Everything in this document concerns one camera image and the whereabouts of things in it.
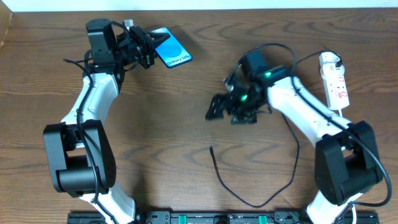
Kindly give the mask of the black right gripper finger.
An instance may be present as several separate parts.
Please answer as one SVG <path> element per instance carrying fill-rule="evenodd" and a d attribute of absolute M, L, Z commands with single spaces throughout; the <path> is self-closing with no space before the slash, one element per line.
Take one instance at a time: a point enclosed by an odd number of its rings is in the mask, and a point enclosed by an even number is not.
<path fill-rule="evenodd" d="M 255 124 L 257 123 L 257 114 L 249 114 L 249 115 L 235 115 L 231 120 L 232 125 L 237 124 Z"/>
<path fill-rule="evenodd" d="M 224 95 L 222 94 L 214 95 L 211 100 L 210 107 L 206 112 L 205 119 L 206 120 L 223 119 L 224 101 L 225 101 Z"/>

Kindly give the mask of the blue screen Samsung smartphone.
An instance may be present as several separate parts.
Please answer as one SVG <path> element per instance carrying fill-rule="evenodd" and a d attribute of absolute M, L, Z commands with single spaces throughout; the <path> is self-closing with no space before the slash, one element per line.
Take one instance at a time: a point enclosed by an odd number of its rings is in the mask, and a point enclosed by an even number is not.
<path fill-rule="evenodd" d="M 153 30 L 154 33 L 168 33 L 170 37 L 155 50 L 167 68 L 174 68 L 191 62 L 193 57 L 166 27 Z"/>

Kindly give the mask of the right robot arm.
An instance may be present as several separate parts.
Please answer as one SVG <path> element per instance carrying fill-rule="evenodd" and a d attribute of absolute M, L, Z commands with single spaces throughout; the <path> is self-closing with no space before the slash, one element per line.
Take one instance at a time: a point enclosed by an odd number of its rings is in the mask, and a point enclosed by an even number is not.
<path fill-rule="evenodd" d="M 291 68 L 270 67 L 258 50 L 248 52 L 238 65 L 249 86 L 232 73 L 224 81 L 228 92 L 212 98 L 205 118 L 221 119 L 228 113 L 233 124 L 254 124 L 264 105 L 288 117 L 315 148 L 318 193 L 305 210 L 310 223 L 341 220 L 347 208 L 361 204 L 360 196 L 388 179 L 368 123 L 354 124 L 336 114 L 302 85 Z"/>

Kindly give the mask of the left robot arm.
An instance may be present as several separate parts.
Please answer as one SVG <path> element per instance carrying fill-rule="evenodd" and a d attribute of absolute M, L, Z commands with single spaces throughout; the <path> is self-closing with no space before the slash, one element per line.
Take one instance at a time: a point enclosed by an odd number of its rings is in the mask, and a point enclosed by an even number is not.
<path fill-rule="evenodd" d="M 90 203 L 106 223 L 146 223 L 136 201 L 116 182 L 116 161 L 104 130 L 109 109 L 118 97 L 125 73 L 154 64 L 156 48 L 170 38 L 109 19 L 86 23 L 91 48 L 81 61 L 83 87 L 70 112 L 46 125 L 44 146 L 54 189 Z"/>

